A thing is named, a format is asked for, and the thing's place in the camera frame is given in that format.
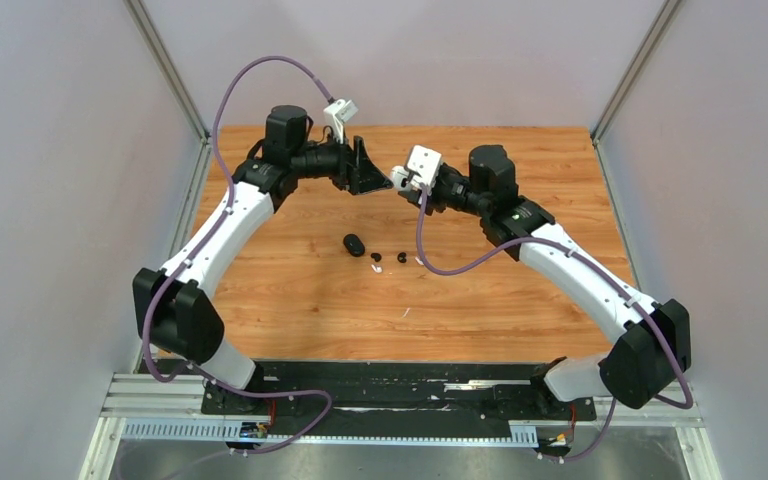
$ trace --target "gray wall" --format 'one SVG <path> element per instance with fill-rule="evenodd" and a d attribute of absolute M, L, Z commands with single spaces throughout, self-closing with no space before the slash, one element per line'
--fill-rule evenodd
<path fill-rule="evenodd" d="M 686 2 L 603 145 L 641 283 L 690 309 L 725 477 L 768 478 L 768 2 Z"/>
<path fill-rule="evenodd" d="M 196 146 L 123 2 L 0 1 L 0 479 L 77 476 Z"/>
<path fill-rule="evenodd" d="M 145 3 L 208 125 L 243 65 L 283 54 L 353 98 L 355 125 L 592 126 L 662 0 Z M 226 123 L 260 125 L 276 103 L 320 122 L 318 91 L 291 68 L 253 71 Z"/>

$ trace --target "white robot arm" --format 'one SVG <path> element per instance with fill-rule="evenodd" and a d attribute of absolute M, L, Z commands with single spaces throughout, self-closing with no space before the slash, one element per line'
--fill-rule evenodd
<path fill-rule="evenodd" d="M 519 195 L 514 163 L 502 146 L 473 149 L 469 175 L 464 176 L 443 163 L 438 152 L 417 145 L 404 166 L 393 168 L 391 178 L 399 195 L 426 215 L 449 207 L 480 217 L 491 243 L 507 245 L 511 257 L 560 287 L 613 344 L 610 352 L 584 359 L 564 357 L 541 369 L 532 382 L 545 387 L 551 399 L 569 402 L 612 395 L 640 408 L 674 380 L 670 361 L 643 321 L 645 316 L 664 334 L 682 371 L 690 367 L 687 310 L 675 300 L 661 305 L 623 282 L 573 241 L 549 212 Z"/>
<path fill-rule="evenodd" d="M 363 139 L 354 137 L 353 146 L 347 142 L 343 123 L 356 111 L 351 100 L 336 100 L 326 107 L 326 124 L 332 132 L 317 143 L 308 140 L 312 121 L 304 109 L 292 105 L 272 109 L 264 139 L 234 172 L 233 203 L 229 204 L 226 192 L 180 252 L 159 270 L 143 268 L 134 277 L 141 337 L 153 297 L 169 279 L 167 275 L 178 272 L 151 315 L 150 342 L 232 387 L 248 385 L 256 365 L 225 339 L 224 324 L 211 299 L 237 253 L 296 190 L 299 179 L 329 177 L 338 189 L 352 195 L 392 187 L 370 161 Z M 260 158 L 255 157 L 258 149 L 262 149 Z M 196 246 L 198 255 L 193 256 Z"/>

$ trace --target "metal frame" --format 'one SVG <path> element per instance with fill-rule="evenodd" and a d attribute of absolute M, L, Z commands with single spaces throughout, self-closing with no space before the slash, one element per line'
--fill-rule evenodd
<path fill-rule="evenodd" d="M 176 225 L 170 249 L 171 254 L 176 252 L 185 243 L 195 220 L 198 202 L 206 183 L 208 166 L 211 159 L 210 132 L 202 122 L 202 117 L 199 115 L 195 103 L 187 93 L 142 0 L 124 0 L 124 3 L 128 6 L 136 25 L 178 99 L 181 109 L 193 128 L 194 133 L 202 141 L 202 147 L 194 165 L 191 183 L 181 206 L 180 220 L 178 225 Z M 599 143 L 682 3 L 682 0 L 666 0 L 664 2 L 646 38 L 635 54 L 599 122 L 591 133 L 593 145 L 605 175 L 607 190 L 609 195 L 611 195 L 611 204 L 614 208 L 629 259 L 633 258 L 633 255 L 629 251 L 629 244 L 626 241 L 622 212 L 616 208 L 616 202 L 613 201 L 611 178 L 608 171 L 604 168 Z M 666 389 L 665 393 L 672 396 L 680 395 L 680 389 L 678 386 L 672 385 Z M 161 384 L 155 382 L 149 375 L 115 375 L 99 415 L 95 433 L 79 478 L 81 480 L 106 480 L 112 471 L 117 455 L 116 452 L 123 438 L 225 440 L 236 436 L 235 431 L 238 432 L 238 426 L 241 422 L 266 420 L 264 416 L 252 415 L 203 415 L 200 413 L 203 394 L 204 386 L 201 377 L 181 376 L 174 382 Z M 596 399 L 595 402 L 597 415 L 599 418 L 604 418 L 610 405 L 610 400 Z M 600 426 L 598 421 L 581 422 L 581 424 Z M 488 440 L 492 439 L 477 439 L 475 441 L 464 441 L 463 439 L 423 439 L 420 443 L 440 446 L 512 446 L 523 448 L 532 440 L 532 432 L 536 432 L 537 428 L 557 428 L 562 425 L 566 425 L 566 422 L 513 421 L 511 422 L 511 438 L 502 442 L 488 442 Z M 659 402 L 652 402 L 641 410 L 631 410 L 624 406 L 618 406 L 615 411 L 612 427 L 674 428 L 676 436 L 681 443 L 685 466 L 691 480 L 709 478 L 718 480 L 721 478 L 716 458 L 711 450 L 707 431 L 699 410 L 695 406 L 687 411 L 678 410 Z M 281 441 L 283 438 L 274 438 L 272 440 Z M 406 439 L 390 437 L 320 436 L 306 436 L 301 439 L 301 442 L 374 445 L 417 443 Z"/>
<path fill-rule="evenodd" d="M 614 220 L 617 224 L 617 230 L 620 232 L 620 241 L 622 241 L 623 249 L 625 250 L 625 258 L 628 259 L 632 280 L 638 290 L 645 290 L 643 286 L 640 285 L 640 277 L 637 275 L 637 269 L 634 268 L 634 262 L 632 262 L 633 258 L 637 258 L 635 256 L 636 253 L 633 251 L 634 248 L 628 241 L 628 235 L 625 228 L 625 212 L 619 207 L 619 203 L 614 197 L 613 177 L 610 170 L 606 168 L 605 156 L 602 152 L 602 144 L 600 142 L 593 142 L 593 151 L 596 153 L 596 160 L 599 161 L 599 169 L 602 170 L 602 180 L 605 181 L 605 189 L 608 191 L 608 203 L 611 204 L 611 210 L 614 212 Z"/>
<path fill-rule="evenodd" d="M 155 28 L 154 22 L 152 22 L 145 4 L 142 0 L 124 0 L 124 2 L 125 6 L 128 7 L 128 11 L 131 12 L 134 24 L 142 34 L 146 46 L 157 62 L 157 66 L 169 83 L 169 88 L 172 89 L 172 93 L 178 100 L 178 104 L 181 106 L 181 110 L 184 112 L 193 132 L 203 141 L 208 139 L 210 137 L 210 130 L 208 130 L 207 126 L 202 121 L 202 117 L 199 115 L 195 102 L 189 92 L 187 92 L 183 80 L 181 80 L 181 75 L 178 74 L 178 70 L 175 69 L 175 64 L 172 63 L 172 58 L 169 56 L 169 52 L 167 52 L 166 47 L 163 46 L 163 41 L 157 33 L 157 28 Z"/>
<path fill-rule="evenodd" d="M 593 139 L 594 145 L 598 145 L 599 141 L 608 130 L 608 127 L 611 126 L 611 122 L 613 122 L 617 111 L 619 110 L 620 106 L 622 106 L 623 101 L 625 101 L 626 96 L 628 96 L 629 91 L 637 81 L 637 76 L 646 66 L 646 63 L 649 61 L 652 52 L 655 50 L 655 47 L 658 46 L 658 42 L 667 31 L 670 23 L 672 23 L 673 19 L 675 18 L 675 14 L 678 11 L 678 8 L 682 4 L 684 4 L 684 0 L 664 1 L 664 4 L 661 6 L 661 10 L 655 17 L 655 21 L 652 22 L 652 26 L 649 27 L 649 31 L 643 38 L 643 43 L 640 44 L 640 48 L 638 48 L 637 53 L 634 54 L 634 58 L 631 60 L 628 69 L 625 71 L 625 74 L 620 80 L 619 85 L 617 85 L 616 90 L 614 90 L 614 94 L 608 101 L 608 105 L 605 107 L 605 111 L 602 113 L 602 116 L 596 123 L 596 127 L 594 127 L 590 134 L 590 138 Z"/>

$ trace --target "wood grain surface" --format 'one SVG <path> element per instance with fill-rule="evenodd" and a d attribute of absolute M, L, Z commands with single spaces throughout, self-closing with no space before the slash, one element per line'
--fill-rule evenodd
<path fill-rule="evenodd" d="M 591 255 L 631 280 L 608 194 L 584 128 L 351 127 L 385 172 L 414 144 L 466 173 L 467 154 L 502 144 L 520 193 L 549 210 Z M 233 171 L 263 127 L 227 127 L 220 149 Z M 226 184 L 214 162 L 196 227 Z M 505 254 L 456 277 L 414 257 L 417 209 L 392 190 L 352 197 L 327 179 L 304 180 L 225 274 L 214 304 L 226 335 L 254 358 L 510 362 L 583 356 L 609 348 L 557 287 Z M 478 219 L 447 210 L 425 222 L 432 262 L 454 268 L 492 248 Z M 367 254 L 342 245 L 357 234 Z M 408 262 L 396 260 L 406 252 Z M 379 252 L 376 274 L 369 253 Z"/>

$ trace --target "black object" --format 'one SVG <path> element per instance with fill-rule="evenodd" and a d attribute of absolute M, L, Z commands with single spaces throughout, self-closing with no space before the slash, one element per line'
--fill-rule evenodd
<path fill-rule="evenodd" d="M 672 299 L 655 305 L 652 320 L 666 337 L 682 372 L 690 368 L 690 314 Z M 623 405 L 639 409 L 675 380 L 667 355 L 646 322 L 630 324 L 599 364 L 602 382 Z"/>
<path fill-rule="evenodd" d="M 325 141 L 308 139 L 313 120 L 295 105 L 280 105 L 266 119 L 266 133 L 234 172 L 234 182 L 246 182 L 269 193 L 277 211 L 298 187 L 301 178 L 328 177 L 339 190 L 362 195 L 392 188 L 390 179 L 372 163 L 363 138 L 353 146 L 339 143 L 333 133 Z"/>
<path fill-rule="evenodd" d="M 343 237 L 343 246 L 349 251 L 349 254 L 353 257 L 362 257 L 366 252 L 366 247 L 363 246 L 363 242 L 360 241 L 360 237 L 354 233 L 350 233 Z"/>
<path fill-rule="evenodd" d="M 572 447 L 568 445 L 559 445 L 557 447 L 553 447 L 549 442 L 546 442 L 545 440 L 540 440 L 538 443 L 540 446 L 535 448 L 534 451 L 537 453 L 542 453 L 543 455 L 550 455 L 553 457 L 566 457 L 569 455 L 569 452 L 572 451 Z"/>
<path fill-rule="evenodd" d="M 399 195 L 419 205 L 419 192 L 399 192 Z M 431 215 L 447 207 L 480 217 L 484 235 L 495 246 L 527 237 L 543 225 L 555 223 L 555 217 L 543 207 L 519 195 L 516 167 L 501 145 L 472 149 L 468 177 L 445 163 L 440 166 L 425 213 Z M 519 260 L 519 246 L 506 252 Z"/>
<path fill-rule="evenodd" d="M 531 386 L 537 392 L 537 398 L 535 400 L 535 406 L 537 410 L 543 415 L 549 415 L 553 412 L 563 411 L 566 403 L 561 402 L 555 397 L 555 394 L 549 390 L 549 386 L 546 385 L 546 374 L 549 370 L 555 367 L 555 365 L 566 360 L 567 357 L 560 357 L 552 360 L 549 363 L 544 363 L 534 369 L 534 372 L 529 378 Z"/>
<path fill-rule="evenodd" d="M 468 384 L 470 380 L 528 380 L 534 364 L 438 364 L 378 362 L 258 361 L 252 384 L 258 390 L 278 392 L 322 389 L 331 394 L 334 407 L 311 431 L 313 435 L 382 437 L 509 438 L 509 420 L 569 421 L 568 403 L 541 412 L 539 393 L 531 385 L 500 383 L 483 390 L 453 390 L 446 384 Z M 260 381 L 267 376 L 269 381 Z M 201 411 L 207 415 L 265 415 L 265 403 L 253 410 L 247 399 L 233 394 L 216 395 L 208 385 Z M 237 408 L 236 401 L 244 402 Z M 596 418 L 593 402 L 573 402 L 580 421 Z M 324 406 L 316 396 L 277 400 L 276 422 L 270 434 L 292 435 L 309 423 Z M 369 407 L 383 410 L 353 412 L 339 407 Z"/>
<path fill-rule="evenodd" d="M 134 307 L 140 338 L 149 302 L 166 278 L 163 272 L 147 268 L 134 277 Z M 176 280 L 157 304 L 149 341 L 187 360 L 204 363 L 216 353 L 224 334 L 225 325 L 204 291 L 196 282 L 184 284 Z"/>

